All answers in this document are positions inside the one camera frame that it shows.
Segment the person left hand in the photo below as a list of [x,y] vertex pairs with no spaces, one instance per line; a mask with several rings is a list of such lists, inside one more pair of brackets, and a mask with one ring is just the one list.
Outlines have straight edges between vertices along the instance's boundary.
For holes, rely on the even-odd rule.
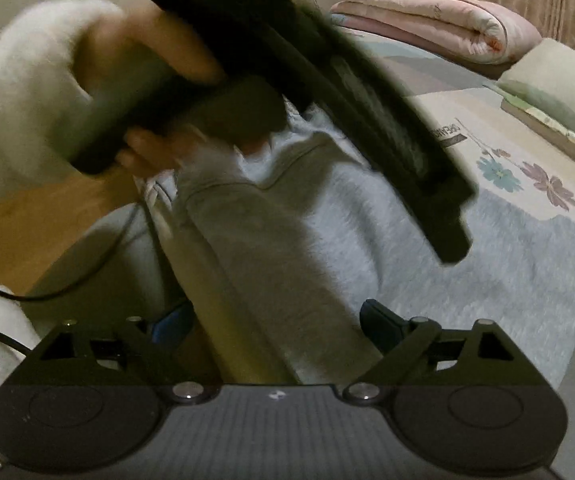
[[[186,79],[214,84],[220,78],[219,65],[196,33],[151,2],[104,14],[93,22],[79,40],[72,72],[79,87],[98,98],[130,61],[147,51]],[[181,168],[198,148],[211,142],[194,126],[173,128],[165,136],[131,127],[116,164],[132,176],[153,178]]]

